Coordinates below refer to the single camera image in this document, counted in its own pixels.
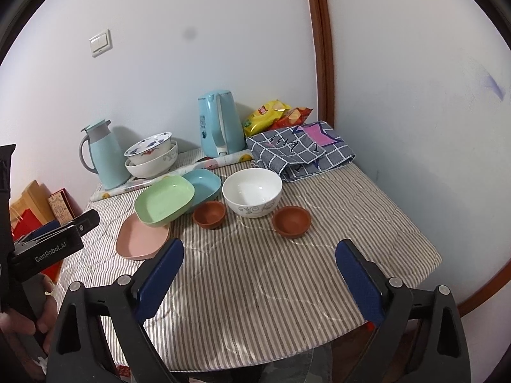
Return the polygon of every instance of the silver bolt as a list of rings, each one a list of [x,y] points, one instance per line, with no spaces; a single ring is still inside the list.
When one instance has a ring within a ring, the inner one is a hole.
[[[70,286],[69,286],[69,290],[70,291],[78,291],[80,289],[80,286],[82,286],[78,281],[75,281],[73,282]]]
[[[390,278],[388,283],[394,288],[401,288],[403,286],[403,281],[399,278]]]
[[[444,295],[449,295],[451,293],[451,290],[449,289],[448,286],[445,286],[445,285],[440,285],[439,286],[439,292],[441,294],[444,294]]]
[[[123,275],[123,276],[119,276],[118,280],[117,280],[117,283],[119,285],[127,285],[129,284],[131,281],[131,276],[129,275]]]

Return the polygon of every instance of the checkered cloth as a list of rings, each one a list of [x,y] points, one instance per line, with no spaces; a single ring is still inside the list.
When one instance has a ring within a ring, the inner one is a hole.
[[[324,121],[266,131],[247,138],[257,167],[288,183],[348,164],[355,154]]]

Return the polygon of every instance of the green plate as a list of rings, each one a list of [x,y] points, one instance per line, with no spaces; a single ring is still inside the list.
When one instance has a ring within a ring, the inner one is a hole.
[[[135,200],[135,212],[151,227],[167,225],[192,205],[193,185],[181,176],[168,176],[147,188]]]

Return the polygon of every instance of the chip bag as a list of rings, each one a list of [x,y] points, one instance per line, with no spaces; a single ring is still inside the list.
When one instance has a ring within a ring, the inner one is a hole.
[[[245,136],[259,134],[278,121],[286,111],[291,107],[280,101],[270,101],[265,103],[257,111],[254,111],[243,123],[243,131]]]
[[[302,125],[311,112],[312,109],[309,108],[293,108],[287,111],[281,119],[275,121],[268,130],[277,130],[288,126]]]

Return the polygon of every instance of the kettle lid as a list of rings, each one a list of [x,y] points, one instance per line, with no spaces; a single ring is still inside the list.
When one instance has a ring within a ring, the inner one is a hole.
[[[90,131],[90,130],[93,130],[94,128],[97,128],[98,126],[100,125],[103,125],[104,123],[106,122],[105,119],[101,119],[99,121],[96,121],[90,125],[87,125],[84,129],[82,129],[82,131]]]
[[[208,93],[204,94],[203,96],[201,96],[199,98],[199,101],[206,99],[208,96],[211,96],[211,95],[222,96],[222,95],[227,95],[228,93],[231,93],[231,91],[228,91],[226,89],[221,90],[221,91],[211,91],[211,92],[208,92]]]

